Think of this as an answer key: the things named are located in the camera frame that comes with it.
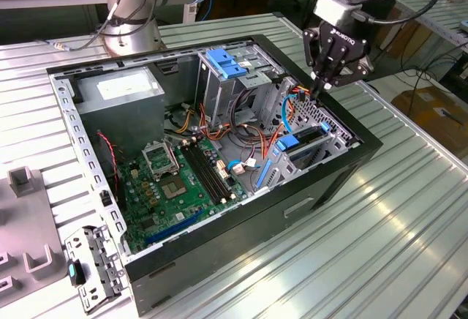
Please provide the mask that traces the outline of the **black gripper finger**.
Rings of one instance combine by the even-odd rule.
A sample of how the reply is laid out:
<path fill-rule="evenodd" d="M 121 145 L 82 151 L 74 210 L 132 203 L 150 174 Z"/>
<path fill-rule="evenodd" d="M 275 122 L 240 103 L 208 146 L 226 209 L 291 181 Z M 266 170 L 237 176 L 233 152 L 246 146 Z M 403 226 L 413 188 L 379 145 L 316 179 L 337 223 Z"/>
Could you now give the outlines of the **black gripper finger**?
<path fill-rule="evenodd" d="M 306 63 L 311 67 L 312 85 L 309 87 L 311 97 L 317 97 L 331 79 L 333 60 L 332 28 L 313 28 L 303 31 L 303 46 Z"/>
<path fill-rule="evenodd" d="M 328 91 L 332 87 L 342 87 L 363 80 L 371 72 L 371 67 L 365 60 L 366 57 L 364 56 L 362 59 L 349 64 L 333 63 L 331 79 L 325 84 L 321 92 Z"/>

